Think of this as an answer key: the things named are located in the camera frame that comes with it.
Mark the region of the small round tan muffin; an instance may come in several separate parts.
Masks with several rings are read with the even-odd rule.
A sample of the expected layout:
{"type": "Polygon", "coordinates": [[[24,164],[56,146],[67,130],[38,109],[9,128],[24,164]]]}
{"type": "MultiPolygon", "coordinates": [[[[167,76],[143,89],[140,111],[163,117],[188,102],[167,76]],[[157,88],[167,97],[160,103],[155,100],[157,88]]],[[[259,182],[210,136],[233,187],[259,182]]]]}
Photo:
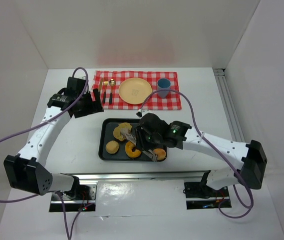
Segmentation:
{"type": "Polygon", "coordinates": [[[107,151],[109,154],[113,155],[113,154],[115,154],[115,153],[118,152],[118,150],[119,150],[119,143],[118,143],[117,141],[114,141],[114,140],[109,141],[109,142],[106,144],[105,149],[106,149],[106,151],[107,151]]]}

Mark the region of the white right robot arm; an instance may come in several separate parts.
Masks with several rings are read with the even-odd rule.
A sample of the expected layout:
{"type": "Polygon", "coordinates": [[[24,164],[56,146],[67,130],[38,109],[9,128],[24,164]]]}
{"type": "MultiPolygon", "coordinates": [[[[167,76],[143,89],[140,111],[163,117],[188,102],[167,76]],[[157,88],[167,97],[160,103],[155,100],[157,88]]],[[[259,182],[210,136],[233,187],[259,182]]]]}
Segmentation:
{"type": "Polygon", "coordinates": [[[166,123],[153,113],[145,114],[133,131],[125,127],[119,132],[154,162],[160,160],[155,153],[159,145],[196,151],[224,161],[227,168],[210,170],[202,178],[202,184],[211,189],[220,190],[237,184],[251,190],[262,187],[268,160],[258,141],[245,143],[227,140],[198,131],[184,122],[166,123]]]}

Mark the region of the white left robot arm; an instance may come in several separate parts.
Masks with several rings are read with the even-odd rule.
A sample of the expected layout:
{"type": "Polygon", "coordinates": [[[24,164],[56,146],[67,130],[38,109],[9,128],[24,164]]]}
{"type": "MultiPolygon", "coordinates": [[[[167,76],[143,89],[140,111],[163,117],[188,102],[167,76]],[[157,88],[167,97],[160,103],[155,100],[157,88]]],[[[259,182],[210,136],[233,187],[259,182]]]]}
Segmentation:
{"type": "Polygon", "coordinates": [[[69,77],[67,86],[47,103],[40,127],[15,155],[8,155],[4,168],[10,186],[21,191],[44,195],[65,192],[70,198],[79,194],[79,178],[64,173],[50,173],[47,157],[62,129],[71,118],[81,118],[103,111],[98,89],[86,90],[86,81],[69,77]]]}

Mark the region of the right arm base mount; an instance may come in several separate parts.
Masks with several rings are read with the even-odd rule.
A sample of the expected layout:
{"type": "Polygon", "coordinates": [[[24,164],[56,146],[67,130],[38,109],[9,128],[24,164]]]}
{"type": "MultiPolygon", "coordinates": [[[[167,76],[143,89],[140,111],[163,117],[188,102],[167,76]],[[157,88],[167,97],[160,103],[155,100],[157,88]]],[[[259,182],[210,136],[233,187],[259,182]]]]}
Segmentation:
{"type": "Polygon", "coordinates": [[[201,185],[200,182],[184,182],[183,193],[186,197],[187,210],[231,208],[227,187],[214,190],[201,185]]]}

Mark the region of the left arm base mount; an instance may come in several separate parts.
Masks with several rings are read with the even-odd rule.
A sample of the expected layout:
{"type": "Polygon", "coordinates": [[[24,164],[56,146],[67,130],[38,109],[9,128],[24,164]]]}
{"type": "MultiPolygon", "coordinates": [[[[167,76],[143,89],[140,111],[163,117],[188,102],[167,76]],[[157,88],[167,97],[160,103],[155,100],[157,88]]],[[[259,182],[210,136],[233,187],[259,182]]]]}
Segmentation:
{"type": "MultiPolygon", "coordinates": [[[[81,187],[80,192],[75,197],[70,197],[65,193],[62,194],[62,199],[65,204],[66,212],[77,212],[81,209],[83,212],[94,212],[96,210],[96,193],[97,183],[85,184],[81,187]]],[[[59,196],[55,193],[51,195],[50,213],[61,213],[62,202],[59,196]]]]}

